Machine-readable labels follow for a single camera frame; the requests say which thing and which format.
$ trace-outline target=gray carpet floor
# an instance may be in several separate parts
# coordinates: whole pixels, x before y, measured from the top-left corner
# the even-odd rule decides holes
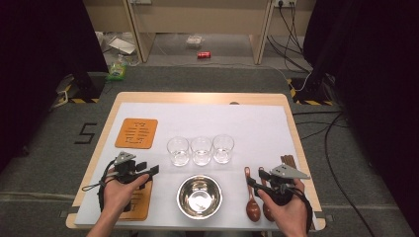
[[[284,74],[286,78],[301,76]],[[338,116],[327,112],[342,111],[344,106],[295,104],[285,77],[274,69],[136,66],[128,69],[124,81],[107,83],[99,103],[67,104],[51,111],[28,144],[29,154],[14,158],[0,175],[0,236],[86,234],[65,226],[66,210],[79,189],[113,101],[122,91],[285,94],[327,219],[326,228],[310,236],[370,236],[340,191],[326,152],[336,179],[376,236],[414,236],[369,165],[345,115],[327,133],[326,151],[327,127]],[[91,141],[79,135],[86,123],[84,131],[94,133]],[[113,236],[128,236],[128,232],[115,231]]]

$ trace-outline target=red can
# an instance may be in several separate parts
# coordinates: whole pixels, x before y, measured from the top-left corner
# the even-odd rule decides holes
[[[197,53],[198,58],[210,58],[210,51],[203,51]]]

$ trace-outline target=wooden coaster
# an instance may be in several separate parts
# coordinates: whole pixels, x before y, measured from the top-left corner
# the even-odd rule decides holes
[[[128,212],[123,212],[120,220],[145,220],[147,218],[152,186],[153,182],[149,181],[145,184],[144,189],[133,192],[131,209]]]
[[[157,119],[126,118],[115,146],[122,148],[149,149],[153,144]]]

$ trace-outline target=power outlet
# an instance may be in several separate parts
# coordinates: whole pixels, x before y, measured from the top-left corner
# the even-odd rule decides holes
[[[280,1],[283,2],[283,8],[295,7],[296,0],[275,0],[274,7],[280,7]]]

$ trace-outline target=white table surface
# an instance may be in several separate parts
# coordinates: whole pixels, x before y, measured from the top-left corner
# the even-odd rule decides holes
[[[158,120],[150,149],[122,149],[115,146],[126,118]],[[166,149],[171,137],[180,135],[191,139],[204,135],[214,138],[221,133],[231,135],[235,141],[229,163],[221,165],[211,160],[208,165],[199,167],[190,160],[183,167],[171,164]],[[146,161],[148,168],[160,166],[160,173],[154,177],[147,218],[144,221],[117,223],[118,227],[130,229],[278,230],[275,223],[268,221],[263,214],[257,222],[247,217],[245,206],[249,196],[244,167],[250,167],[251,176],[258,183],[259,167],[272,169],[281,164],[283,155],[292,155],[299,167],[286,113],[281,106],[122,103],[91,184],[100,180],[106,166],[121,151],[136,155],[134,160],[137,163]],[[176,202],[176,193],[182,182],[198,174],[214,178],[223,195],[221,208],[205,220],[185,216]],[[76,225],[92,226],[96,223],[100,215],[97,191],[98,188],[95,188],[86,193],[74,221]],[[256,200],[262,208],[262,201],[257,197]]]

